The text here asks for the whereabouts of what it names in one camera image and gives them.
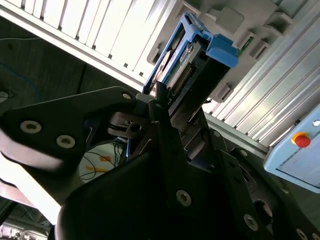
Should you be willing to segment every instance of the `blue cable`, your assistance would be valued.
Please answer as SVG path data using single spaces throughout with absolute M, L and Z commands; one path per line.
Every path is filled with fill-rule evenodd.
M 13 73 L 14 75 L 18 76 L 19 78 L 25 80 L 27 83 L 29 83 L 33 89 L 35 90 L 36 93 L 36 98 L 37 98 L 37 102 L 40 103 L 40 95 L 39 95 L 39 91 L 37 89 L 37 87 L 34 85 L 34 83 L 32 81 L 30 81 L 29 79 L 27 79 L 26 77 L 20 75 L 19 73 L 17 73 L 16 71 L 14 71 L 12 68 L 8 67 L 7 65 L 0 63 L 0 66 L 3 66 L 5 69 L 7 69 L 9 72 Z

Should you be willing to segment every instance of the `bolt head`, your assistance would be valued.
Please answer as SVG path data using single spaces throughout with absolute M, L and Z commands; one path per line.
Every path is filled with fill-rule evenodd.
M 71 149 L 76 145 L 76 140 L 69 135 L 61 135 L 56 139 L 56 144 L 64 149 Z
M 220 133 L 218 133 L 217 131 L 214 131 L 213 134 L 214 134 L 217 138 L 220 138 L 220 136 L 221 136 Z
M 127 93 L 123 93 L 122 96 L 125 98 L 125 99 L 131 99 L 131 96 Z
M 320 236 L 318 236 L 315 233 L 312 233 L 312 237 L 313 237 L 314 240 L 320 240 Z
M 245 157 L 248 156 L 248 153 L 247 153 L 245 150 L 240 150 L 240 153 L 241 153 L 243 156 L 245 156 Z
M 249 215 L 249 214 L 245 214 L 243 216 L 244 222 L 245 224 L 252 230 L 252 231 L 258 231 L 259 226 L 256 222 L 256 220 L 254 219 L 253 216 Z
M 36 121 L 28 120 L 28 121 L 23 121 L 20 124 L 20 129 L 27 134 L 36 134 L 42 130 L 42 126 L 40 125 L 40 123 Z
M 178 190 L 176 192 L 176 199 L 184 207 L 189 207 L 191 205 L 191 202 L 192 202 L 189 193 L 187 193 L 184 190 Z
M 295 231 L 302 240 L 308 240 L 308 237 L 300 228 L 297 228 Z

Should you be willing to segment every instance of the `light blue control box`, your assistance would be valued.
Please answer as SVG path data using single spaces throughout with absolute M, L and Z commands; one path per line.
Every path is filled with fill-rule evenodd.
M 310 139 L 300 148 L 292 139 L 305 133 Z M 282 179 L 320 193 L 320 104 L 270 151 L 264 169 Z

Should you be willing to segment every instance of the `dark floor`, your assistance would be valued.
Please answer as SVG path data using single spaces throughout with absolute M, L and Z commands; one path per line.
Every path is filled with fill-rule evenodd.
M 18 75 L 34 84 L 41 102 L 112 86 L 123 86 L 136 93 L 124 83 L 42 39 L 1 40 L 11 37 L 35 36 L 0 17 L 0 91 L 10 92 L 10 98 L 0 103 L 0 113 L 37 103 L 35 89 Z M 320 229 L 320 195 L 293 184 L 286 185 L 302 211 Z

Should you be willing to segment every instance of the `blue plastic tab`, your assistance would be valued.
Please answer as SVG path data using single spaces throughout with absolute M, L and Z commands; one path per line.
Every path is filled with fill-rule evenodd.
M 151 91 L 151 84 L 152 80 L 162 62 L 167 52 L 170 50 L 170 46 L 175 39 L 175 36 L 180 33 L 181 27 L 184 28 L 185 34 L 180 41 L 179 45 L 174 51 L 173 56 L 171 57 L 170 61 L 167 63 L 165 71 L 163 72 L 160 82 L 165 83 L 169 74 L 171 73 L 172 69 L 174 68 L 177 60 L 184 52 L 188 43 L 191 43 L 195 37 L 201 37 L 206 41 L 209 41 L 206 55 L 210 58 L 217 60 L 218 62 L 228 66 L 229 68 L 234 68 L 238 63 L 237 58 L 237 49 L 232 46 L 233 41 L 228 39 L 227 37 L 217 34 L 213 35 L 205 25 L 199 21 L 193 14 L 191 13 L 184 13 L 178 25 L 176 26 L 172 36 L 170 37 L 168 43 L 166 44 L 161 56 L 159 57 L 157 63 L 154 66 L 154 69 L 146 81 L 142 93 L 149 94 Z

